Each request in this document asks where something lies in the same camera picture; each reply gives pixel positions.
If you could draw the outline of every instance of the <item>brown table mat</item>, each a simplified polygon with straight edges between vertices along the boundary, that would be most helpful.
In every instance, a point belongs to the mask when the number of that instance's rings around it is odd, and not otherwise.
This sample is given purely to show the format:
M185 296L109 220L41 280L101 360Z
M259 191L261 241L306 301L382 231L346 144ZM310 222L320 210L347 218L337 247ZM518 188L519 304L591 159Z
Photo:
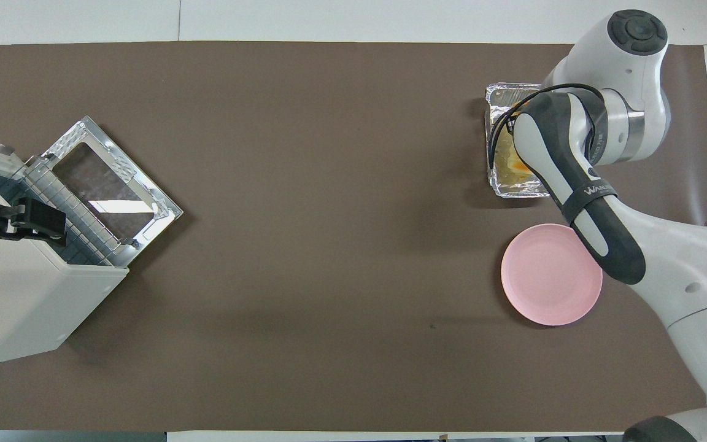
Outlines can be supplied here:
M562 218L485 184L485 87L569 48L0 47L0 143L25 159L90 115L185 210L58 350L0 363L0 428L623 430L704 406L626 286L559 328L503 294L508 241ZM662 81L664 145L600 171L704 224L702 47L671 47Z

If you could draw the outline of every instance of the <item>round plate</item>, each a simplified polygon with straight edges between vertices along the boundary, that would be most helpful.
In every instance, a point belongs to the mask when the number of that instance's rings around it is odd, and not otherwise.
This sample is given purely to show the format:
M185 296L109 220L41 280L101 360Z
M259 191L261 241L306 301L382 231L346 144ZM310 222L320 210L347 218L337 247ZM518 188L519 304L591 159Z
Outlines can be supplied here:
M569 227L539 224L523 230L501 261L501 283L525 318L564 325L585 316L601 291L601 268Z

